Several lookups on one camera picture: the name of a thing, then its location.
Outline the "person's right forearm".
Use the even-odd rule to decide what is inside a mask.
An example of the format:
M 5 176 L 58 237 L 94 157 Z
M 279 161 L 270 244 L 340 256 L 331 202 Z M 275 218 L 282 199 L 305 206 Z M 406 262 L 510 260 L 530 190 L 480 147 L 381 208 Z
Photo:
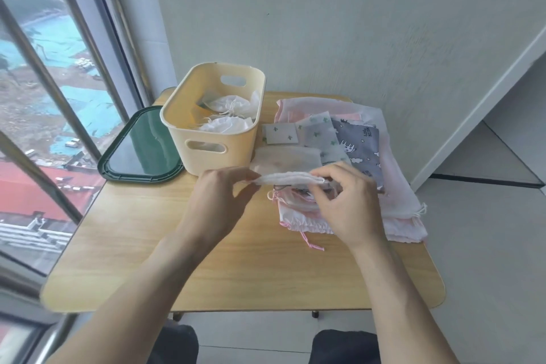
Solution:
M 385 238 L 349 241 L 371 303 L 382 364 L 460 364 Z

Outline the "dark green plastic lid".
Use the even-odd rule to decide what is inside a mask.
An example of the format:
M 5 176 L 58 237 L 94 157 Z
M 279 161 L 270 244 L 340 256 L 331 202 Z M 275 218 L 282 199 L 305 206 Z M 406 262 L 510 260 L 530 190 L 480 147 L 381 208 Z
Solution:
M 105 180 L 160 184 L 185 170 L 167 126 L 160 119 L 161 110 L 162 106 L 146 107 L 129 119 L 97 164 Z

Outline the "person's left hand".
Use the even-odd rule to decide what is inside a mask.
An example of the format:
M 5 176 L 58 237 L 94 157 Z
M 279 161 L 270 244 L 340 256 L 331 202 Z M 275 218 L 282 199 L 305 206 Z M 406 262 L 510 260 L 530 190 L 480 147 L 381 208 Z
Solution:
M 190 196 L 178 232 L 184 242 L 214 248 L 235 227 L 246 206 L 233 206 L 233 189 L 260 177 L 247 167 L 205 171 Z

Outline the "large pale pink cloth bag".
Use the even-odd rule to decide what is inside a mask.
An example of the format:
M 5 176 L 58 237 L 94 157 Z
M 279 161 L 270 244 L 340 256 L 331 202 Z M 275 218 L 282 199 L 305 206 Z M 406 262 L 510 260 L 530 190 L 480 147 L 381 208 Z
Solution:
M 278 111 L 275 123 L 296 123 L 312 115 L 327 112 L 334 121 L 364 121 L 370 115 L 372 107 L 332 98 L 301 97 L 284 98 L 277 101 Z

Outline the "person's left leg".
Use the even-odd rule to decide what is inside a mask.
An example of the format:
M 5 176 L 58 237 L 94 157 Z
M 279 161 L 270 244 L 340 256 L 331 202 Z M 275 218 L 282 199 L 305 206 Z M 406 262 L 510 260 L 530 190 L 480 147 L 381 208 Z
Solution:
M 175 322 L 160 330 L 146 364 L 197 364 L 198 354 L 194 328 Z

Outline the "cream plastic storage basket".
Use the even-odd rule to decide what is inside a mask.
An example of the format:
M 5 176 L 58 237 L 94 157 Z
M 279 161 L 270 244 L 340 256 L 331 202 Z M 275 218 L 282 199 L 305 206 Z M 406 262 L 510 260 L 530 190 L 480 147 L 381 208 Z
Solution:
M 265 74 L 251 66 L 202 63 L 193 66 L 178 84 L 160 111 L 160 119 L 174 141 L 186 171 L 201 175 L 209 169 L 247 166 L 256 139 L 266 85 Z M 249 100 L 253 92 L 260 96 L 254 125 L 244 133 L 222 135 L 196 128 L 207 118 L 220 115 L 206 108 L 201 99 L 208 92 L 218 96 L 237 95 Z

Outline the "white sheer flat pouch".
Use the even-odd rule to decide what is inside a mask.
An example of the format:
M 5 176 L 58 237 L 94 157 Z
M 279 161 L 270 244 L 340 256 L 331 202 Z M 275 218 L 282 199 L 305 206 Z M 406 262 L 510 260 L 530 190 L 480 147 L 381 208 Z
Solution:
M 321 152 L 299 146 L 264 146 L 256 148 L 250 169 L 266 175 L 286 172 L 310 172 L 322 166 Z

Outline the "person's right hand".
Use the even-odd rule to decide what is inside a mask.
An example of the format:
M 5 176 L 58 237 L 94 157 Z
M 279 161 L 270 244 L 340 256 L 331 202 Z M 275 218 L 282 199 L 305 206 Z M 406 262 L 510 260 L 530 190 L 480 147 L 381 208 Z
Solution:
M 351 252 L 361 254 L 386 246 L 388 242 L 373 179 L 342 161 L 315 168 L 310 173 L 339 183 L 338 213 L 322 216 Z

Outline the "large cactus print pouch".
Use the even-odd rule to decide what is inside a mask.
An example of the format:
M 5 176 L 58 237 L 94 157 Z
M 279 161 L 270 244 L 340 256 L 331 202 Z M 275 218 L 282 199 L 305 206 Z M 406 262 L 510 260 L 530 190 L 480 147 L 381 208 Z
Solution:
M 311 114 L 295 122 L 295 128 L 299 146 L 318 149 L 323 166 L 338 161 L 351 163 L 340 145 L 328 111 Z

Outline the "grey animal print pouch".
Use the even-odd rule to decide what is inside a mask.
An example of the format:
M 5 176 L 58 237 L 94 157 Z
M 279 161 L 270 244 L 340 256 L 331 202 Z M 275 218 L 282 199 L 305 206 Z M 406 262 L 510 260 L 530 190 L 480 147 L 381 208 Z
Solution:
M 336 136 L 352 167 L 372 178 L 379 194 L 384 193 L 384 176 L 379 158 L 379 129 L 361 120 L 332 117 Z

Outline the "white gathered drawstring pouch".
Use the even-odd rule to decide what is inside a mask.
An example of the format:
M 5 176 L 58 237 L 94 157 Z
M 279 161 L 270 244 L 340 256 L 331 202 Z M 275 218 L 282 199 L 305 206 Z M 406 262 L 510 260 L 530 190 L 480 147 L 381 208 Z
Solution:
M 206 133 L 233 135 L 244 133 L 251 129 L 253 125 L 254 121 L 252 118 L 223 116 L 215 119 L 207 118 L 207 121 L 199 125 L 196 129 Z
M 201 99 L 202 104 L 213 112 L 232 117 L 256 118 L 261 96 L 257 92 L 251 94 L 249 100 L 237 95 L 218 96 L 208 92 Z

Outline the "pink striped drawstring pouch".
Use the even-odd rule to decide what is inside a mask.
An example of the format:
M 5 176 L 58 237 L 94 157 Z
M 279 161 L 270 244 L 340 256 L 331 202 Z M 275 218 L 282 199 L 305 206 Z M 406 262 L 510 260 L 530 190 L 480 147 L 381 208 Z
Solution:
M 307 234 L 332 235 L 334 232 L 308 190 L 291 187 L 273 189 L 268 192 L 268 199 L 277 204 L 281 226 L 299 233 L 309 248 L 324 251 L 323 247 L 310 242 Z

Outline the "small square cactus print pouch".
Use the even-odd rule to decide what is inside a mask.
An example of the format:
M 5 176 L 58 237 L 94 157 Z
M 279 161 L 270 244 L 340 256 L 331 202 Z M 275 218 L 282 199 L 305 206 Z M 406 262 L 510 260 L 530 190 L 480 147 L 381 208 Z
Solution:
M 297 128 L 294 123 L 263 124 L 262 137 L 267 146 L 299 144 Z

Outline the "white door frame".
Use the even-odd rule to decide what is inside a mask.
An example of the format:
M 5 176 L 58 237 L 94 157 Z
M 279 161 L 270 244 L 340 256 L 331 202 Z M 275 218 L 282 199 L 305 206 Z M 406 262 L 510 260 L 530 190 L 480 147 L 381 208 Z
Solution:
M 488 113 L 506 96 L 533 64 L 546 53 L 546 25 L 476 104 L 458 128 L 410 182 L 417 191 Z

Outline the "person's right leg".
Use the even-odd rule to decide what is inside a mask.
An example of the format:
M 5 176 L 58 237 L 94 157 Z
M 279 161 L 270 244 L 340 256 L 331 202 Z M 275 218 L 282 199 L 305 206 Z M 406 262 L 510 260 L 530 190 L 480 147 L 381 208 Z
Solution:
M 313 338 L 309 364 L 381 364 L 377 335 L 326 329 Z

